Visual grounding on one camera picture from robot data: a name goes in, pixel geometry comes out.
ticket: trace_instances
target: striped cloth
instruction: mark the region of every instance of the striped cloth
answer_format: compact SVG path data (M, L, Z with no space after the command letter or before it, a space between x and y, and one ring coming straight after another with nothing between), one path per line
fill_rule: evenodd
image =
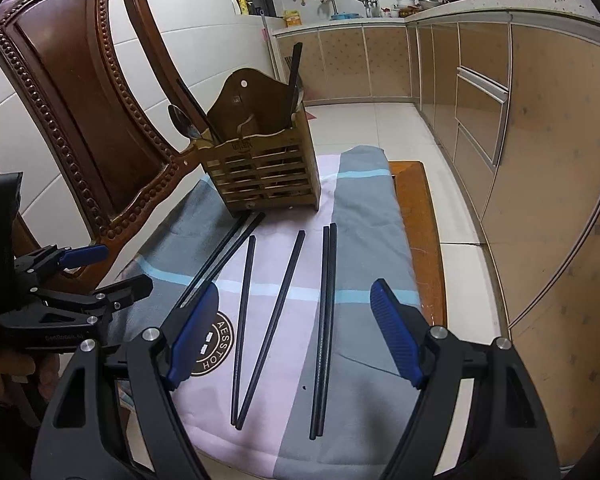
M173 394L192 443L263 478L376 479L413 411L417 391L399 377L369 307L377 278L419 306L411 253L384 153L359 146L318 157L320 211L269 212L256 229L240 404L299 229L306 238L245 425L230 425L234 330L244 244L218 278L220 313L193 370ZM154 279L152 295L116 315L113 340L159 326L209 253L234 224L208 178L170 213L121 273ZM324 436L308 438L317 345L322 228L338 225L333 356Z

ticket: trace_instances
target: tile floor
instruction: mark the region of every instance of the tile floor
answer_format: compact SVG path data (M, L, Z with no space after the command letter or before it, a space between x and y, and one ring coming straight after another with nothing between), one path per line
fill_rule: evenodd
M423 162L433 200L445 271L449 329L461 339L490 343L500 335L496 303L484 256L462 193L439 147L414 105L402 103L310 107L317 155L341 153L367 144L384 150L388 160ZM454 421L438 472L453 467L464 437L472 382L462 382ZM146 463L137 421L128 431L134 457ZM253 477L203 459L214 480Z

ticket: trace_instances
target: metal screw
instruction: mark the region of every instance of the metal screw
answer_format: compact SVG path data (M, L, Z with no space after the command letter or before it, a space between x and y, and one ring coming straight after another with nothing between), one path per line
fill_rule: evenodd
M160 331L157 328L147 328L142 332L142 339L145 341L155 341L160 337Z
M431 327L429 333L433 339L444 339L449 335L449 330L443 326L436 325Z
M83 352L91 352L94 348L96 348L96 342L93 339L85 339L80 343L80 350Z
M506 337L499 337L496 339L496 346L500 350L509 350L511 348L511 341L509 341Z

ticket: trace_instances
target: black sleeve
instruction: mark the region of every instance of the black sleeve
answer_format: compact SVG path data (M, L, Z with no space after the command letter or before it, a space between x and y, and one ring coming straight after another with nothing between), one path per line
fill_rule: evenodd
M29 479L37 436L16 407L0 406L0 480Z

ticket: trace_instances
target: kitchen cabinet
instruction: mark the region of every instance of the kitchen cabinet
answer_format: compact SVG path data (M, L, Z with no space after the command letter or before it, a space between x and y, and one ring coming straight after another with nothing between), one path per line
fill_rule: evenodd
M418 56L418 33L415 27L407 27L409 62L411 65L411 95L420 97L420 57Z
M480 217L491 191L495 170L480 154L474 142L460 126L454 154L454 166L458 170L458 175L460 175L476 214Z
M509 25L459 23L462 66L509 87Z
M576 463L600 432L600 217L568 270L511 333L560 463Z
M364 27L373 97L411 95L409 46L405 27Z
M480 144L490 160L495 160L502 103L458 76L458 106L456 117Z
M525 25L512 38L509 120L482 227L514 322L600 198L600 46Z
M289 61L291 60L294 45L298 42L302 43L299 75L304 85L304 100L328 99L327 78L320 50L320 40L316 30L278 38L280 56L283 59L282 69L285 74L285 81L288 81L289 78L289 68L285 58L288 58Z
M418 26L420 53L420 103L429 126L433 129L436 108L436 79L433 54L433 34L430 25Z
M331 27L319 35L329 98L370 97L362 28Z
M460 65L458 24L432 26L435 66L433 129L446 152L453 157L458 136L456 120L456 74Z

